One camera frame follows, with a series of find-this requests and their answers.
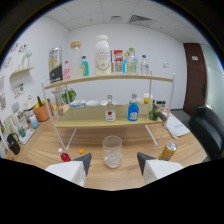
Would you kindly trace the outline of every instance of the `wall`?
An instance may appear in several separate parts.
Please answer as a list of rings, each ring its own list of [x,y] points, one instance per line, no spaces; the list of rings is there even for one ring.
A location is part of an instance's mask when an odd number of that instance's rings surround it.
[[[5,68],[0,73],[0,78],[4,76],[4,90],[6,99],[6,108],[0,110],[0,119],[4,120],[12,114],[11,105],[19,102],[20,109],[23,109],[23,103],[28,99],[28,95],[32,97],[40,96],[43,99],[41,81],[49,79],[49,50],[56,46],[62,47],[62,60],[68,57],[69,30],[53,19],[42,17],[34,22],[16,41],[19,43],[17,50],[10,52],[7,57],[12,56],[13,65],[21,62],[23,53],[18,53],[20,45],[27,44],[27,50],[32,52],[30,63],[34,65],[34,69],[29,72],[18,74],[9,79],[11,75],[11,67]],[[15,99],[13,87],[19,83],[24,85],[24,94]]]
[[[206,104],[212,106],[214,112],[224,121],[224,73],[222,65],[212,48],[201,45],[207,70]]]
[[[187,68],[183,44],[179,41],[158,31],[129,24],[101,24],[69,31],[55,20],[42,17],[33,23],[17,41],[19,46],[28,45],[28,50],[32,52],[30,63],[35,68],[30,72],[12,77],[10,80],[10,67],[0,73],[0,77],[5,77],[6,97],[6,108],[0,112],[0,118],[4,120],[12,113],[11,105],[15,102],[19,102],[20,109],[22,109],[28,95],[32,97],[39,95],[43,99],[41,81],[49,79],[49,50],[53,47],[62,47],[62,62],[64,63],[65,60],[69,60],[70,42],[80,40],[82,53],[87,56],[89,62],[90,76],[94,76],[94,48],[96,36],[99,34],[108,35],[112,50],[126,51],[129,47],[134,47],[139,61],[142,55],[146,54],[153,75],[171,78],[172,73],[175,73],[176,84],[171,108],[183,108]],[[22,59],[22,54],[17,51],[10,52],[8,56],[13,57],[14,65],[19,64]],[[169,63],[169,68],[163,68],[164,62]],[[19,83],[24,83],[25,93],[15,99],[13,87]],[[119,104],[128,104],[132,93],[143,98],[144,92],[149,90],[149,81],[102,80],[71,84],[69,88],[71,87],[77,92],[77,99],[103,100],[108,94],[112,94],[113,99],[118,100]],[[152,93],[155,100],[165,100],[168,105],[170,92],[171,83],[153,81]]]
[[[153,75],[172,78],[176,74],[174,99],[172,108],[183,108],[187,67],[183,44],[176,39],[160,33],[156,30],[130,24],[100,24],[87,26],[71,31],[69,43],[75,40],[81,41],[81,50],[87,57],[90,68],[90,76],[95,76],[94,49],[96,36],[105,34],[111,50],[123,50],[135,48],[135,54],[142,60],[145,54]],[[163,68],[163,63],[169,63],[169,68]],[[77,99],[104,100],[108,94],[120,104],[127,104],[131,94],[143,98],[144,92],[149,90],[149,81],[145,80],[104,80],[73,84],[77,92]],[[171,83],[152,82],[152,93],[155,100],[165,100],[167,106],[171,92]]]

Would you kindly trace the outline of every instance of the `jar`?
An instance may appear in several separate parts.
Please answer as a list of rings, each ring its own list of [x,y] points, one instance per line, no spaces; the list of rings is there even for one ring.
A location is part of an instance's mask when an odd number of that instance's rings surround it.
[[[80,79],[83,77],[81,42],[73,41],[70,48],[70,79]]]
[[[99,75],[111,74],[110,46],[107,42],[108,36],[96,37],[95,46],[95,73]]]

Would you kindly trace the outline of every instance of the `green bottle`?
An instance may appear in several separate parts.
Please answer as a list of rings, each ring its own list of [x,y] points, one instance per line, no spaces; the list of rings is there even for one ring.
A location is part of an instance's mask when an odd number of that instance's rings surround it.
[[[39,103],[40,107],[42,107],[43,104],[41,103],[41,100],[40,100],[40,97],[39,96],[37,97],[37,100],[38,100],[38,103]]]

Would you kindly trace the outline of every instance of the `label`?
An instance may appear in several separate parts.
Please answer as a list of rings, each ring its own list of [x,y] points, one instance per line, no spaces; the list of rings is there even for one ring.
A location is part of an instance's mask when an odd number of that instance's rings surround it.
[[[138,113],[137,112],[132,112],[131,114],[130,114],[130,119],[131,120],[136,120],[138,118]]]
[[[107,49],[96,50],[95,64],[96,64],[96,75],[110,74],[111,73],[110,51],[108,51]]]
[[[116,120],[115,110],[105,110],[105,119],[107,122],[112,122]]]

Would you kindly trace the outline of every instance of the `can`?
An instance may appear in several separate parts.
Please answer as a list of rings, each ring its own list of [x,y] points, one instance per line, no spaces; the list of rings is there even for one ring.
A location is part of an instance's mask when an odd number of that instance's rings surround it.
[[[177,144],[175,142],[168,142],[159,157],[159,160],[168,161],[177,150]]]
[[[49,51],[49,76],[50,83],[63,80],[61,47],[55,47]]]

